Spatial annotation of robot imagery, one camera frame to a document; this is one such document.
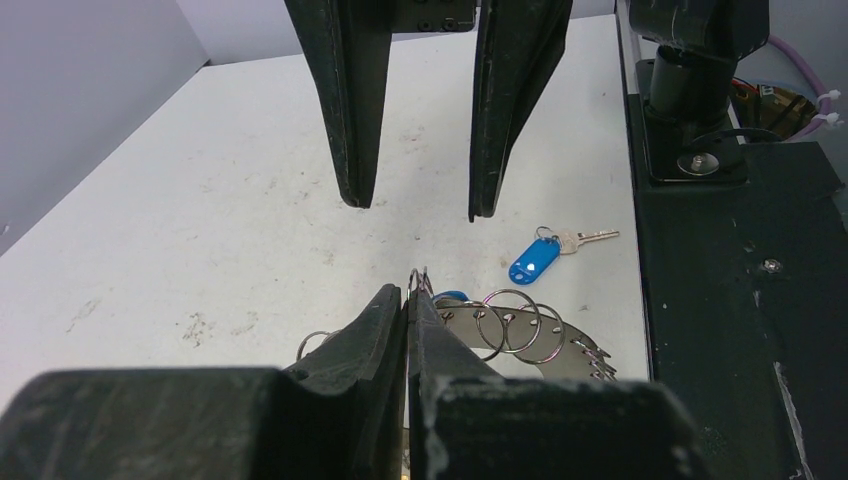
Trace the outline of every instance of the key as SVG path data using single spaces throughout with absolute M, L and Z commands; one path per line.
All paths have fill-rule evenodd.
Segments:
M 559 254 L 571 255 L 572 253 L 576 253 L 580 245 L 583 245 L 584 243 L 605 240 L 607 238 L 617 237 L 618 235 L 618 230 L 602 230 L 588 235 L 583 233 L 574 233 L 571 230 L 557 232 L 557 236 L 562 244 Z

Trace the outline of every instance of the blue plastic tag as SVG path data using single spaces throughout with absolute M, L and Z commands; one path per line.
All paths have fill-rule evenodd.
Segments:
M 518 285 L 529 285 L 559 258 L 560 244 L 555 238 L 537 238 L 509 267 L 509 279 Z

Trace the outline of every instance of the blue key tag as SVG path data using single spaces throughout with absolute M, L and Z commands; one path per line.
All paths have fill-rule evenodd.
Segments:
M 536 230 L 536 241 L 509 267 L 509 279 L 513 283 L 529 285 L 535 282 L 559 258 L 562 251 L 559 238 L 556 235 L 542 236 L 539 233 L 541 230 L 550 231 L 547 227 L 539 227 Z

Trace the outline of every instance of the gray wall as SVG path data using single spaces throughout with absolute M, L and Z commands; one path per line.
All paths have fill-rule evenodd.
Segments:
M 836 88 L 845 93 L 834 106 L 848 121 L 848 1 L 771 0 L 770 13 L 772 33 L 789 42 L 828 89 Z M 737 75 L 806 85 L 786 57 L 772 47 L 764 47 L 743 60 Z M 848 181 L 848 127 L 821 131 L 815 138 L 842 181 Z M 836 203 L 843 223 L 848 225 L 848 194 L 838 194 Z
M 0 2 L 0 254 L 206 60 L 174 0 Z
M 213 64 L 301 53 L 284 0 L 177 0 Z M 615 0 L 575 0 L 572 17 L 613 13 Z M 419 35 L 403 35 L 400 39 Z

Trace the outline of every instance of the black cylinder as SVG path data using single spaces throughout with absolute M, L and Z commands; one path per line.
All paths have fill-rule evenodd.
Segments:
M 661 46 L 651 77 L 649 111 L 668 122 L 719 128 L 727 113 L 736 62 Z

